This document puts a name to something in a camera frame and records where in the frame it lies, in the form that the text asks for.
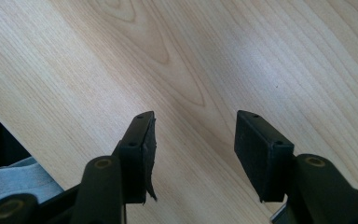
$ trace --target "small hole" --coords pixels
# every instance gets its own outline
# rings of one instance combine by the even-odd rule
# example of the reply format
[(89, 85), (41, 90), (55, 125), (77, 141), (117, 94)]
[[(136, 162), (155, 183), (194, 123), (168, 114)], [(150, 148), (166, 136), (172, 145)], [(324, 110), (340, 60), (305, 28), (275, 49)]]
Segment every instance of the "small hole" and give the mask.
[(105, 167), (110, 166), (111, 164), (112, 164), (112, 161), (110, 161), (108, 159), (101, 159), (94, 163), (95, 167), (97, 167), (98, 169), (103, 169)]
[(305, 161), (310, 164), (310, 165), (313, 165), (313, 166), (317, 166), (317, 167), (324, 167), (325, 166), (325, 162), (318, 159), (318, 158), (315, 158), (315, 157), (307, 157), (305, 159)]

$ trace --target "black mounting arm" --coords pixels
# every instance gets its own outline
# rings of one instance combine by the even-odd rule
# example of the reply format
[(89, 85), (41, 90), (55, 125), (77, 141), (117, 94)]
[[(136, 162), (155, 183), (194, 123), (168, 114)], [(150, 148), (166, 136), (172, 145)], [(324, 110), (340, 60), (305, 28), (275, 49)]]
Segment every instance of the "black mounting arm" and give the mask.
[(0, 200), (0, 223), (127, 223), (126, 203), (156, 200), (151, 175), (156, 153), (154, 112), (136, 116), (112, 156), (91, 160), (81, 183), (38, 204), (32, 194)]
[(294, 144), (267, 121), (239, 111), (235, 152), (262, 202), (286, 204), (274, 224), (358, 224), (358, 190), (329, 160), (293, 155)]

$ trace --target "light blue fabric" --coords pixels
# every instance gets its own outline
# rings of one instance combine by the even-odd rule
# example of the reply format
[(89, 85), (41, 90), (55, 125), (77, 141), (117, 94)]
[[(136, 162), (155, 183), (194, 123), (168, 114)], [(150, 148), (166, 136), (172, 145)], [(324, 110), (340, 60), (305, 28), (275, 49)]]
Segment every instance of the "light blue fabric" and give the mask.
[(0, 199), (31, 193), (42, 203), (61, 192), (62, 188), (32, 157), (0, 168)]

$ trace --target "light wood surface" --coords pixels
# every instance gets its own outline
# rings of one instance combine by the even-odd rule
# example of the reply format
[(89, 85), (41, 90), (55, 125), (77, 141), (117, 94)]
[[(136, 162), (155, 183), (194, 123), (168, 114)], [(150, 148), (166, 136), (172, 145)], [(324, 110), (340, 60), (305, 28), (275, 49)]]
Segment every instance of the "light wood surface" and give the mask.
[(65, 189), (156, 112), (159, 200), (130, 223), (269, 223), (239, 109), (358, 188), (358, 1), (0, 1), (0, 120)]

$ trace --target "wooden table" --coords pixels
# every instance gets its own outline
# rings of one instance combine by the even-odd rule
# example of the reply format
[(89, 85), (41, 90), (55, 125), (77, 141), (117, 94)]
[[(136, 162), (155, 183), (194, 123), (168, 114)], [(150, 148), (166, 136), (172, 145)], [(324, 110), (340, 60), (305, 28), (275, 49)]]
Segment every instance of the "wooden table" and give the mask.
[(260, 114), (358, 188), (358, 1), (0, 1), (0, 121), (65, 189), (154, 110), (130, 223), (268, 223), (233, 151)]

